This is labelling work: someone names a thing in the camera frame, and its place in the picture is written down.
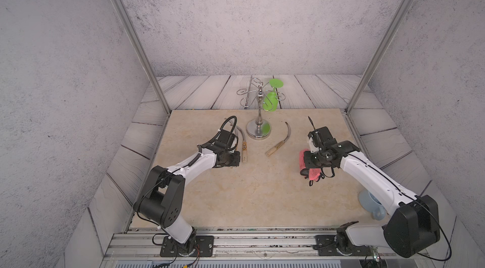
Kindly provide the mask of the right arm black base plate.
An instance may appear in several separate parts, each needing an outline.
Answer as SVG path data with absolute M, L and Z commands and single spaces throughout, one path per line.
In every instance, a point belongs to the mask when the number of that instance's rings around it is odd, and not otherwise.
M 317 235 L 314 238 L 316 242 L 313 249 L 318 252 L 319 256 L 365 257 L 371 255 L 371 249 L 367 246 L 338 246 L 336 235 Z

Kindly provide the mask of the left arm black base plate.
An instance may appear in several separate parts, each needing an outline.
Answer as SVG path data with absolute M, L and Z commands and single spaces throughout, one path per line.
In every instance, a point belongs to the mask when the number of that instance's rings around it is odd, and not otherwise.
M 161 257 L 211 257 L 214 248 L 214 236 L 191 236 L 184 244 L 171 236 L 166 236 L 161 244 Z

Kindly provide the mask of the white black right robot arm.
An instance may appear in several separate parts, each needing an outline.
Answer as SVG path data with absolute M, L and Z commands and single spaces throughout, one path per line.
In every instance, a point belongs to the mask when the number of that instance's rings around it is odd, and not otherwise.
M 440 226 L 437 202 L 419 196 L 376 167 L 350 141 L 322 144 L 299 153 L 300 174 L 316 182 L 325 178 L 323 168 L 340 168 L 356 179 L 390 216 L 384 224 L 351 221 L 337 229 L 335 247 L 339 254 L 352 255 L 360 246 L 387 247 L 397 255 L 410 258 L 440 241 L 445 233 Z

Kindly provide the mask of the pink fluffy rag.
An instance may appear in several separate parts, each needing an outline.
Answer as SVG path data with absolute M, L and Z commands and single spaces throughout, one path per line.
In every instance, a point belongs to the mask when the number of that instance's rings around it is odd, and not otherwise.
M 321 169 L 314 168 L 311 160 L 309 159 L 311 151 L 309 149 L 303 149 L 299 153 L 299 173 L 305 179 L 309 180 L 309 185 L 312 186 L 313 182 L 318 182 L 321 176 Z

